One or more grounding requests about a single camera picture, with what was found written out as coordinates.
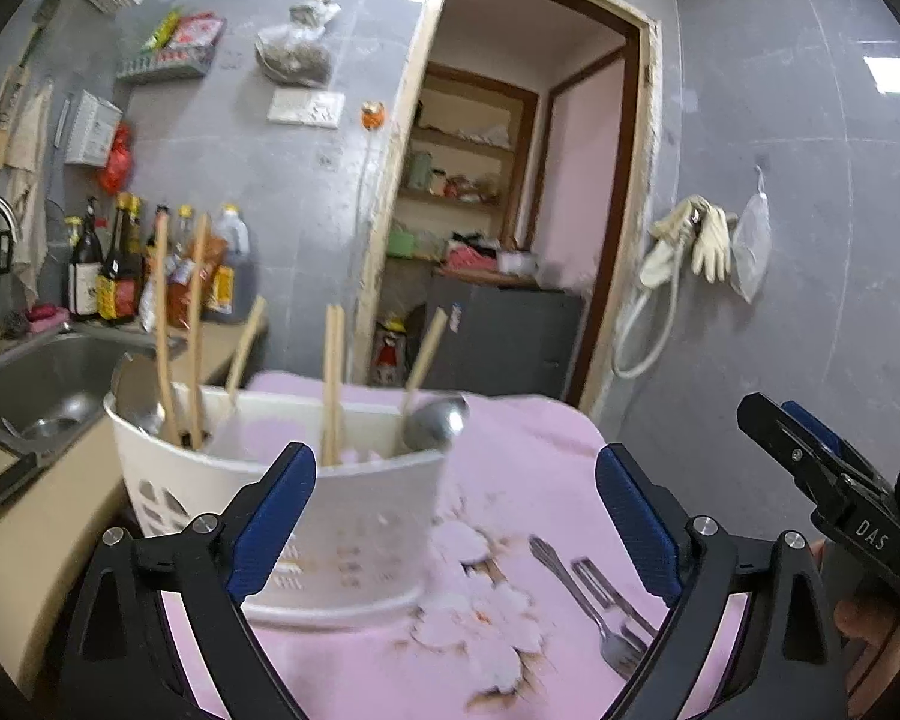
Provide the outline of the right hand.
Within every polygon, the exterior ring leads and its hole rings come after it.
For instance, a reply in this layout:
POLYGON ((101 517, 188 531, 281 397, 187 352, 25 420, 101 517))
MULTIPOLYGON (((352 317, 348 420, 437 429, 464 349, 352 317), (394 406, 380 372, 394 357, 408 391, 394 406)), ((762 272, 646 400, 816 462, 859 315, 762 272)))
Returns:
POLYGON ((900 614, 889 590, 845 548, 820 539, 811 554, 842 640, 848 717, 862 718, 900 672, 900 614))

